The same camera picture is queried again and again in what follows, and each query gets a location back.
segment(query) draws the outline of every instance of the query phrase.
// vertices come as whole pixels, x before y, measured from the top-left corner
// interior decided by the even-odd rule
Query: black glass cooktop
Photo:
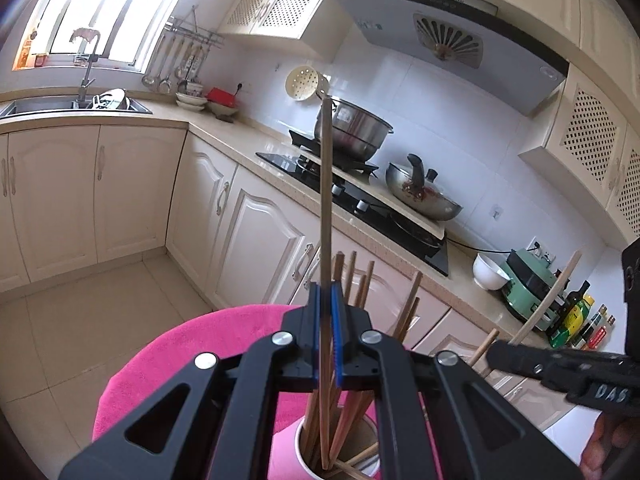
[[[284,173],[320,193],[319,167],[304,155],[256,153]],[[334,204],[414,254],[444,276],[449,275],[447,239],[437,240],[428,231],[399,215],[359,187],[334,175]]]

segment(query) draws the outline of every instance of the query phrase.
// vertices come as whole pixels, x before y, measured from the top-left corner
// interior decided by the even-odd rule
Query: hand
[[[582,452],[580,470],[585,480],[600,480],[602,465],[607,459],[611,447],[625,448],[631,439],[640,434],[640,418],[630,418],[614,428],[611,435],[606,435],[606,427],[610,426],[612,418],[601,413],[593,427],[587,446]]]

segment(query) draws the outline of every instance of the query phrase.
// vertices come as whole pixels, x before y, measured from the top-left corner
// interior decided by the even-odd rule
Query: green appliance
[[[510,280],[501,289],[507,309],[517,319],[526,322],[540,306],[542,300],[556,282],[555,275],[549,270],[551,264],[526,249],[511,251],[500,268]],[[546,331],[558,319],[558,312],[564,305],[564,296],[556,298],[551,307],[537,323],[536,328]]]

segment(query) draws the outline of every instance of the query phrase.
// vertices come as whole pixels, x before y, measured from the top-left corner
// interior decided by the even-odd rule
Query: stove knob
[[[356,209],[358,211],[360,211],[361,213],[366,212],[367,209],[369,209],[369,202],[365,202],[364,200],[360,200],[358,202],[358,205],[356,206]]]

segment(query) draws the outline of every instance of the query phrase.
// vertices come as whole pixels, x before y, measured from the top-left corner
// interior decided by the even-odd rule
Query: countertop
[[[260,131],[252,126],[228,124],[208,112],[194,113],[175,104],[139,100],[153,115],[126,112],[52,112],[0,120],[0,134],[53,126],[81,126],[88,124],[120,124],[130,126],[163,126],[188,129],[215,149],[238,162],[267,181],[312,213],[319,216],[320,196],[275,167],[258,158],[255,152],[298,154],[290,139],[277,132]],[[445,277],[416,256],[361,222],[338,206],[334,206],[334,227],[360,244],[381,260],[412,277],[420,270],[424,277],[422,288],[449,305],[486,332],[500,330],[500,338],[510,338],[521,328],[504,307],[497,294],[480,289],[473,281],[473,260],[457,247],[449,244],[449,276]],[[547,346],[544,339],[531,334],[526,344]]]

